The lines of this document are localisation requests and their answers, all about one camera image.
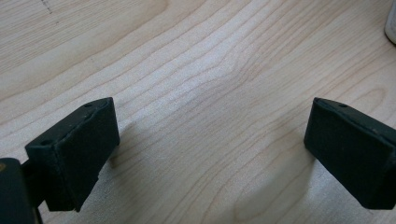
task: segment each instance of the scratch on table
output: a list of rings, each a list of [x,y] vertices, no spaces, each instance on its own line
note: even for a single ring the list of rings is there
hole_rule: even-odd
[[[41,0],[41,3],[44,5],[44,7],[47,8],[47,10],[49,11],[49,14],[51,14],[51,13],[52,13],[52,10],[50,9],[49,0]]]

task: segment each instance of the black gripper pad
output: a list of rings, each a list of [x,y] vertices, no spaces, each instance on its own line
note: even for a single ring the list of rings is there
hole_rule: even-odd
[[[113,149],[120,143],[112,98],[87,103],[25,148],[43,172],[50,211],[79,211]]]
[[[369,209],[396,203],[396,131],[360,111],[316,98],[305,147]]]

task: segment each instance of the wood grain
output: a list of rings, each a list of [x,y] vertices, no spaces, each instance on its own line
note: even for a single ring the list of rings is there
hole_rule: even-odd
[[[315,96],[396,127],[391,1],[0,2],[0,156],[113,96],[121,144],[46,223],[396,223],[304,149]]]

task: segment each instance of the wood grain pattern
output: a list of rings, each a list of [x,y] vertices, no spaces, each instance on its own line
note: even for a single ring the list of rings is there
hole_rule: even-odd
[[[121,144],[46,223],[396,223],[304,149],[315,96],[396,127],[391,1],[0,2],[0,156],[113,96]]]

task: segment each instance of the wooden table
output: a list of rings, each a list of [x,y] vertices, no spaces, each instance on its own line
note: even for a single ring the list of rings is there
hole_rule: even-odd
[[[45,223],[396,223],[304,148],[315,96],[396,127],[391,1],[0,2],[0,156],[112,96],[121,144]]]

